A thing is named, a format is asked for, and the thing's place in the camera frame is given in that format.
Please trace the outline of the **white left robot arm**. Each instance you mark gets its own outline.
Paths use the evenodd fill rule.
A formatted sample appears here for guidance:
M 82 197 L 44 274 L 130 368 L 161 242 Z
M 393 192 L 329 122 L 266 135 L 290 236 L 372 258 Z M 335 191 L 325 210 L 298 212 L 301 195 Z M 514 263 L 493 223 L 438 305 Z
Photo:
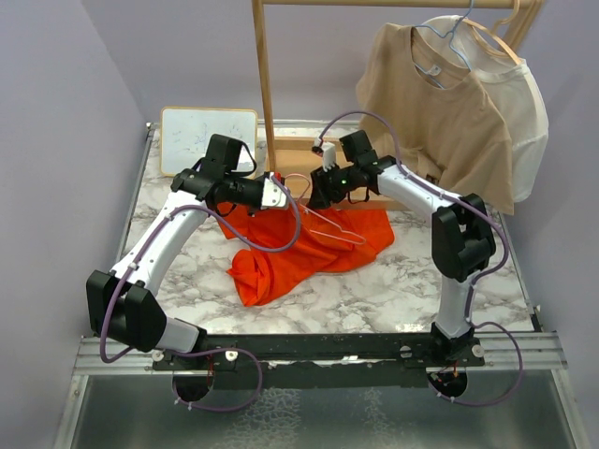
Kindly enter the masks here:
M 183 245 L 220 203 L 260 207 L 263 180 L 236 169 L 246 148 L 238 139 L 212 135 L 205 156 L 173 178 L 165 205 L 140 241 L 111 270 L 90 275 L 90 325 L 102 340 L 142 352 L 172 351 L 187 369 L 204 363 L 205 330 L 168 317 L 156 296 Z

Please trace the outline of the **orange t-shirt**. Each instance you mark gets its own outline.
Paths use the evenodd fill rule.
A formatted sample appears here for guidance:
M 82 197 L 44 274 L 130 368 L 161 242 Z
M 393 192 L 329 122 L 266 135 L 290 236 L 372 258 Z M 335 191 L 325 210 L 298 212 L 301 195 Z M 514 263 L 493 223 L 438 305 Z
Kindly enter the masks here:
M 285 252 L 265 253 L 253 247 L 238 251 L 227 273 L 246 307 L 263 306 L 284 296 L 315 273 L 344 273 L 373 262 L 394 242 L 384 210 L 323 210 L 320 214 L 366 239 L 354 245 L 313 234 L 337 230 L 311 214 L 302 214 L 299 239 Z

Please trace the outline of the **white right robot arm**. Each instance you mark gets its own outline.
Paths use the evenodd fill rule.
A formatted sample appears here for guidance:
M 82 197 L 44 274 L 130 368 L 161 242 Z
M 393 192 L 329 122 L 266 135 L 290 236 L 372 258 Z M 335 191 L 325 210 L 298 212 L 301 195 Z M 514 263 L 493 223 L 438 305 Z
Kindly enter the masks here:
M 367 135 L 357 131 L 340 139 L 347 167 L 339 167 L 336 147 L 316 138 L 312 152 L 322 166 L 311 172 L 308 207 L 324 210 L 358 188 L 395 200 L 431 226 L 431 257 L 442 275 L 439 311 L 431 325 L 431 358 L 450 366 L 475 343 L 472 302 L 475 276 L 489 265 L 496 244 L 484 202 L 460 196 L 423 180 L 393 156 L 377 155 Z

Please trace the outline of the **pink wire hanger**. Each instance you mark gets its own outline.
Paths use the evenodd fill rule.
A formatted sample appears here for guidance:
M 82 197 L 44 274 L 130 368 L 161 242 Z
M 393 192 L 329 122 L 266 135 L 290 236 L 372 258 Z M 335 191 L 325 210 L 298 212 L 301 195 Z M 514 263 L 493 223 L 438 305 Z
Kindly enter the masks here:
M 307 206 L 302 204 L 301 200 L 308 193 L 309 188 L 312 186 L 312 182 L 306 175 L 299 174 L 299 173 L 290 173 L 288 175 L 285 175 L 285 178 L 286 179 L 297 178 L 297 179 L 304 180 L 306 182 L 306 185 L 303 188 L 302 192 L 299 194 L 299 196 L 295 199 L 295 202 L 299 205 L 299 208 L 301 209 L 301 211 L 304 214 L 311 214 L 314 217 L 320 219 L 321 221 L 327 223 L 328 225 L 331 225 L 332 227 L 334 227 L 337 230 L 336 234 L 330 234 L 330 233 L 326 233 L 323 231 L 311 229 L 311 232 L 313 234 L 319 235 L 321 237 L 329 238 L 329 239 L 336 239 L 338 241 L 344 241 L 344 242 L 351 243 L 354 245 L 363 245 L 366 243 L 366 239 L 363 236 L 361 236 L 360 234 L 357 234 L 350 230 L 344 229 L 338 223 L 330 220 L 330 218 L 328 218 L 316 211 L 310 210 Z

